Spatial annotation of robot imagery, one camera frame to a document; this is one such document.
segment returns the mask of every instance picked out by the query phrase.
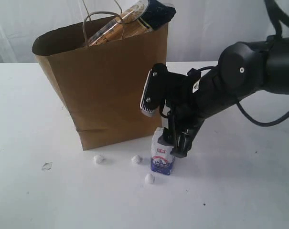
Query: white tabletop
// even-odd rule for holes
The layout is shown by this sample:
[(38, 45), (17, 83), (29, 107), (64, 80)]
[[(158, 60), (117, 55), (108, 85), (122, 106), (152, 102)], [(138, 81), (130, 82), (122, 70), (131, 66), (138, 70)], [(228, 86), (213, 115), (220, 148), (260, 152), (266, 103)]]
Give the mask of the white tabletop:
[[(242, 105), (272, 121), (289, 96), (259, 92)], [(257, 127), (233, 106), (206, 120), (188, 157), (170, 176), (153, 173), (154, 185), (144, 182), (150, 141), (83, 151), (39, 65), (0, 64), (0, 229), (289, 228), (289, 119)], [(97, 154), (105, 164), (93, 163)], [(133, 166), (136, 154), (144, 161)]]

